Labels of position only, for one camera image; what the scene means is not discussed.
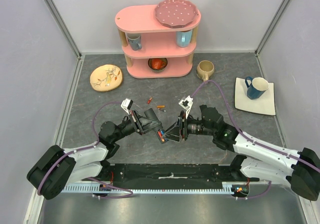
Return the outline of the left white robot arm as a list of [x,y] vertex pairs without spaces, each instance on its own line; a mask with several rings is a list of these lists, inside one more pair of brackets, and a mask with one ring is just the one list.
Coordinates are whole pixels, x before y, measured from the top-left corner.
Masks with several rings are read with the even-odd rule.
[[109,167],[104,164],[120,148],[117,141],[133,133],[144,135],[150,131],[161,139],[163,126],[154,110],[150,108],[143,115],[132,110],[120,124],[104,122],[97,141],[92,144],[67,149],[51,146],[30,169],[26,179],[46,200],[55,198],[66,185],[83,179],[104,181],[110,175]]

